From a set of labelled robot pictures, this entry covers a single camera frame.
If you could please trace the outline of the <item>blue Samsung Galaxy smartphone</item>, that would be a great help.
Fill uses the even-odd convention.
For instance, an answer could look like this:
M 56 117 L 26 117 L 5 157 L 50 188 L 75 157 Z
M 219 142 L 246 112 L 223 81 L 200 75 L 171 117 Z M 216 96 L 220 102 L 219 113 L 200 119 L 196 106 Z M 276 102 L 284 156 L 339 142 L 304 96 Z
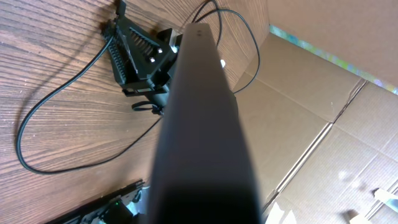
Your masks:
M 182 37 L 150 179 L 147 223 L 260 223 L 251 156 L 208 24 Z

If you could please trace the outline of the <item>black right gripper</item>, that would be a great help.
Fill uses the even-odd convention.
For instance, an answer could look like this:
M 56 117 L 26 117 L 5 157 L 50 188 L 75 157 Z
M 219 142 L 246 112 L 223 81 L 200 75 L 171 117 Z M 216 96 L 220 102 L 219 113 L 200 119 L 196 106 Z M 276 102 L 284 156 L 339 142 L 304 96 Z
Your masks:
M 157 106 L 167 104 L 182 38 L 172 29 L 150 34 L 125 16 L 109 20 L 101 35 L 111 40 L 108 52 L 114 79 L 126 96 L 145 96 Z

